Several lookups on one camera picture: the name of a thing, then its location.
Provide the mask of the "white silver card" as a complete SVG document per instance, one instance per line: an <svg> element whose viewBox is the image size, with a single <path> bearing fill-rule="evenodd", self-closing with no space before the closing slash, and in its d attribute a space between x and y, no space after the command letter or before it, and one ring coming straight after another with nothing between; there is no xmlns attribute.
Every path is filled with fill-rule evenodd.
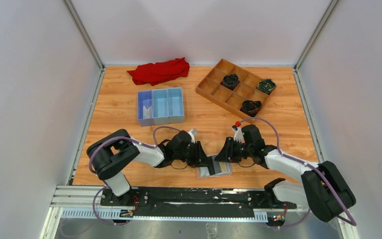
<svg viewBox="0 0 382 239"><path fill-rule="evenodd" d="M142 112L143 112L143 117L142 117L143 119L151 119L153 117L151 105L143 106Z"/></svg>

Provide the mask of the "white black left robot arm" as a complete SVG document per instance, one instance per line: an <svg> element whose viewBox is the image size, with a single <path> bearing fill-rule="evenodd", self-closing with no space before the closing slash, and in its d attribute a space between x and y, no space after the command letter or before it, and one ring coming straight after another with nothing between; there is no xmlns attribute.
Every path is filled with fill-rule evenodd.
<svg viewBox="0 0 382 239"><path fill-rule="evenodd" d="M189 167L205 167L210 175L215 174L212 157L205 154L191 130L179 130L172 139L147 144L133 138L127 130L120 129L89 146L87 156L89 170L117 197L131 189L122 170L132 161L164 168L180 160Z"/></svg>

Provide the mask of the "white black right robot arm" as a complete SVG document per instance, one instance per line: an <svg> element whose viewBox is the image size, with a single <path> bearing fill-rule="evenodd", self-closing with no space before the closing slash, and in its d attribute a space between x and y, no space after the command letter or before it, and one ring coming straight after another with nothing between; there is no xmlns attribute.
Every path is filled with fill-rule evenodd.
<svg viewBox="0 0 382 239"><path fill-rule="evenodd" d="M293 203L310 211L321 221L329 222L356 204L356 197L337 166L330 161L314 163L266 144L259 129L251 124L234 126L235 135L227 137L215 161L239 163L251 158L256 165L278 171L296 180L277 178L264 186L268 203Z"/></svg>

